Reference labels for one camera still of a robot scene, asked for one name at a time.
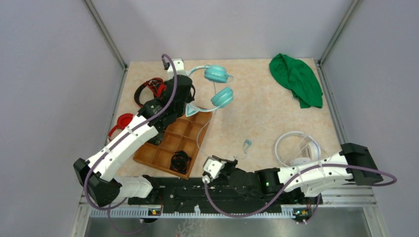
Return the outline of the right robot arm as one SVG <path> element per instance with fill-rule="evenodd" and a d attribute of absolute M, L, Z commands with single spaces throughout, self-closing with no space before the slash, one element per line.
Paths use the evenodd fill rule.
<path fill-rule="evenodd" d="M 349 183 L 374 186 L 383 181 L 369 149 L 354 143 L 342 144 L 341 151 L 328 158 L 299 166 L 246 172 L 237 168 L 237 163 L 225 162 L 219 174 L 227 178 L 234 191 L 253 198 L 283 191 L 293 202 L 304 203 L 329 188 Z"/>

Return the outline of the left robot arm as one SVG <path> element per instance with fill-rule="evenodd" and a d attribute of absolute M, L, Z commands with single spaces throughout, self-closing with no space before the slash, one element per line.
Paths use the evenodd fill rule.
<path fill-rule="evenodd" d="M 141 146 L 162 135 L 169 125 L 183 116 L 186 105 L 194 100 L 195 88 L 189 77 L 177 75 L 164 84 L 166 88 L 161 95 L 145 102 L 117 137 L 90 158 L 79 158 L 73 164 L 92 207 L 110 210 L 111 203 L 118 198 L 137 197 L 146 204 L 153 204 L 158 199 L 158 190 L 149 178 L 121 177 L 116 173 Z"/>

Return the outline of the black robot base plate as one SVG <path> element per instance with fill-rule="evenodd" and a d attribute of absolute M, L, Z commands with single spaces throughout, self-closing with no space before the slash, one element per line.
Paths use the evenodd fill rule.
<path fill-rule="evenodd" d="M 156 205 L 163 208 L 165 214 L 192 213 L 199 207 L 203 214 L 216 214 L 205 194 L 201 178 L 159 177 L 152 178 L 153 190 L 147 198 L 131 197 L 129 205 Z M 254 212 L 265 206 L 273 197 L 245 197 L 229 187 L 226 179 L 217 179 L 209 186 L 209 195 L 214 204 L 224 212 L 231 214 L 246 214 Z M 321 198 L 305 197 L 300 189 L 289 193 L 282 193 L 265 212 L 280 213 L 282 205 L 296 204 L 313 207 Z"/>

